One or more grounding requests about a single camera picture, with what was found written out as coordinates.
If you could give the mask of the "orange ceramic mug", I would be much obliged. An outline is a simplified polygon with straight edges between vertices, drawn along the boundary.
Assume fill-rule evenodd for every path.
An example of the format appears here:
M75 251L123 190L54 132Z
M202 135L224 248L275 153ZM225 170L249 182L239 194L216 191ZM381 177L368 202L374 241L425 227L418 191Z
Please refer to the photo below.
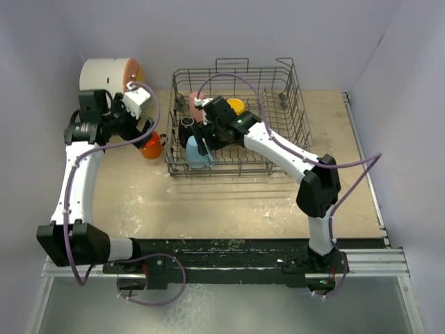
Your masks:
M166 140L166 134L158 134L157 132L152 132L149 140L140 149L142 156L146 159L157 159L161 156L163 147L166 144Z

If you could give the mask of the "light blue ceramic mug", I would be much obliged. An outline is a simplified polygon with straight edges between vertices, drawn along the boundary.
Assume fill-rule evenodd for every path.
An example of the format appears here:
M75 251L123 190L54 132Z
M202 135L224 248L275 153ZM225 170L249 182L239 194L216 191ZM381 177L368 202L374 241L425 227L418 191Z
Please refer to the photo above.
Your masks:
M201 169L201 168L213 168L215 160L211 151L209 150L207 144L204 144L206 149L206 154L201 155L198 150L198 144L194 136L188 138L186 144L186 163L190 168Z

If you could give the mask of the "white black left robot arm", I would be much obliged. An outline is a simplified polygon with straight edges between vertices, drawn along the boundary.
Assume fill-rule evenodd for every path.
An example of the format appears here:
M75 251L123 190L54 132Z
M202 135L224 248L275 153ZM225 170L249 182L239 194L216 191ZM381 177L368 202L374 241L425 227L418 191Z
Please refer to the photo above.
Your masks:
M65 174L58 204L49 225L38 227L36 237L58 267L104 264L118 260L128 273L143 265L143 256L128 238L111 238L96 228L92 217L93 195L105 145L119 136L141 148L143 137L154 121L142 130L138 121L151 95L144 88L132 88L112 95L105 89L79 92L79 109L64 131Z

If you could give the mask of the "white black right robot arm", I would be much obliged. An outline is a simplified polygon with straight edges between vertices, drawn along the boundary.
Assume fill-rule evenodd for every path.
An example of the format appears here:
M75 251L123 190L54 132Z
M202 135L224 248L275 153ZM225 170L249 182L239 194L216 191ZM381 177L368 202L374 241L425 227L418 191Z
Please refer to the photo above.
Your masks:
M329 221L341 190L339 174L330 155L318 157L285 140L255 114L237 114L221 96L194 98L202 122L193 125L193 135L201 155L236 144L267 158L283 168L298 184L296 204L308 217L310 267L325 272L334 264L331 253L336 244Z

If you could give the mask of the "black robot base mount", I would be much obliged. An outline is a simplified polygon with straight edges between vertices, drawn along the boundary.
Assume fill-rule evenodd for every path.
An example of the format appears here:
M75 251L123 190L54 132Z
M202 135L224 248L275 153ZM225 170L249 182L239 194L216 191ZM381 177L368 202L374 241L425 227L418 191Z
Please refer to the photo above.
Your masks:
M290 239L134 239L130 263L106 264L104 273L147 276L148 289L170 283L253 284L304 287L307 274L344 271L350 249L383 249L381 238L346 238L325 257L307 238Z

